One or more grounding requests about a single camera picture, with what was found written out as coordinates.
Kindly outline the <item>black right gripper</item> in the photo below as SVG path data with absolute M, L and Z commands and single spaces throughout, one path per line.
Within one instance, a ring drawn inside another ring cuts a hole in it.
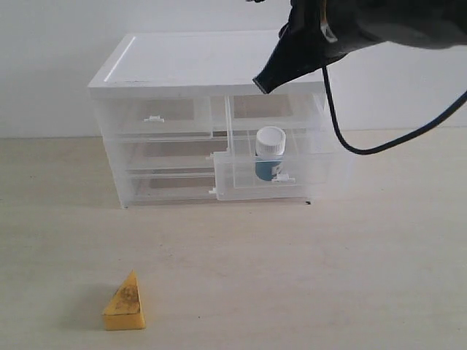
M 349 1 L 291 1 L 279 41 L 252 80 L 263 94 L 350 53 Z

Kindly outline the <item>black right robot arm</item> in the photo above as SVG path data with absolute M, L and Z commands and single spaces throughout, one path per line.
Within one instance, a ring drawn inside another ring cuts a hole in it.
M 272 57 L 314 71 L 385 42 L 429 50 L 466 44 L 465 1 L 292 1 Z

